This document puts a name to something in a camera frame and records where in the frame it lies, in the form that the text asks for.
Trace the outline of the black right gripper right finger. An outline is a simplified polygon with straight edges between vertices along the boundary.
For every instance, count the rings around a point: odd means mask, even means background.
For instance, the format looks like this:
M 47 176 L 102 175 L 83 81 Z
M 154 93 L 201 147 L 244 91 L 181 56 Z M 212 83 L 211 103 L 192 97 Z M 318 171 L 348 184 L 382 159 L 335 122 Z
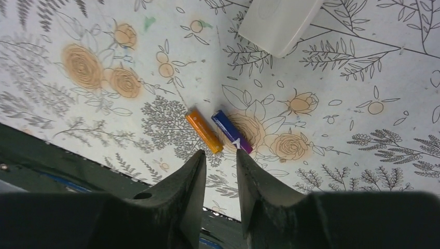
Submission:
M 249 248 L 439 248 L 439 198 L 426 192 L 301 194 L 238 150 Z

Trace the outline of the blue purple battery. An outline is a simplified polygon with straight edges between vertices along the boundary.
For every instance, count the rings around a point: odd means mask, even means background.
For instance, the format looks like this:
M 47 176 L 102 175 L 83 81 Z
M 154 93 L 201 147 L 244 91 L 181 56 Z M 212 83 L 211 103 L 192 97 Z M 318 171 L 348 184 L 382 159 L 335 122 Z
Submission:
M 218 110 L 216 113 L 214 113 L 211 116 L 211 119 L 236 149 L 244 150 L 248 154 L 252 152 L 253 148 L 250 143 L 222 110 Z

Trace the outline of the white battery cover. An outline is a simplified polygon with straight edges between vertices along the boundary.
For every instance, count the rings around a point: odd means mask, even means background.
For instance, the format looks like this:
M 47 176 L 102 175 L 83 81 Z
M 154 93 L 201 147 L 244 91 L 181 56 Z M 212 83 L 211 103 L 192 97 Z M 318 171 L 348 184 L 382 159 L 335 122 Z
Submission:
M 311 24 L 324 0 L 254 0 L 238 34 L 276 58 L 286 56 Z

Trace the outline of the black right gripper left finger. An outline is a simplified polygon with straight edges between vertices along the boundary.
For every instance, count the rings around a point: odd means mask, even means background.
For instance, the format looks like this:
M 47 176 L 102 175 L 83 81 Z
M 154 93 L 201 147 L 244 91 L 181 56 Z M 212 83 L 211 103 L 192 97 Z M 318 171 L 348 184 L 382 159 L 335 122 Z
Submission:
M 199 150 L 133 198 L 3 193 L 1 248 L 198 248 L 206 175 Z

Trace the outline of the orange battery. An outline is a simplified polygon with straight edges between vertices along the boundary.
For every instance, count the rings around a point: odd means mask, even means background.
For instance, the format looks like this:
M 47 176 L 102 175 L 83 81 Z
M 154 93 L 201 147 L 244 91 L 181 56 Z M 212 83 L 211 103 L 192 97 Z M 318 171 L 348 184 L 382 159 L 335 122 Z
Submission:
M 190 109 L 185 118 L 213 154 L 220 153 L 223 150 L 221 142 L 197 109 Z

